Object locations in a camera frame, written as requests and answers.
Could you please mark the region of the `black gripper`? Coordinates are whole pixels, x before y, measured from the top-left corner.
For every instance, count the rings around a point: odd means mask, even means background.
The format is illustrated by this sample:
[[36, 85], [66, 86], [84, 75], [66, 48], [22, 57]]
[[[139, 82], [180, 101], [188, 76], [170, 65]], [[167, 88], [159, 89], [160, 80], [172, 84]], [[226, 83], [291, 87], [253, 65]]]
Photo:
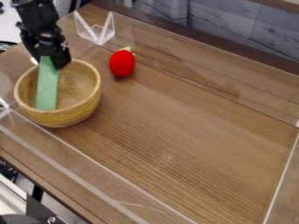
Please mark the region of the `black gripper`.
[[62, 28], [58, 26], [59, 13], [54, 5], [16, 5], [20, 21], [23, 44], [36, 62], [42, 56], [51, 56], [56, 70], [63, 69], [71, 62], [71, 51]]

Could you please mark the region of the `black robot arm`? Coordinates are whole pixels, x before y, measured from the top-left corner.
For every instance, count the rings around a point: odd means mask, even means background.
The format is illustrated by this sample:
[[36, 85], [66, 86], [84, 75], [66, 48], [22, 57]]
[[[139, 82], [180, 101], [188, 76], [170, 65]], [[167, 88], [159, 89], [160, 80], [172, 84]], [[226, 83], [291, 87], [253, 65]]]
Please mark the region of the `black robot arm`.
[[20, 38], [27, 51], [38, 62], [50, 56], [56, 70], [71, 63], [71, 50], [67, 39], [58, 26], [59, 12], [52, 0], [11, 0], [20, 21]]

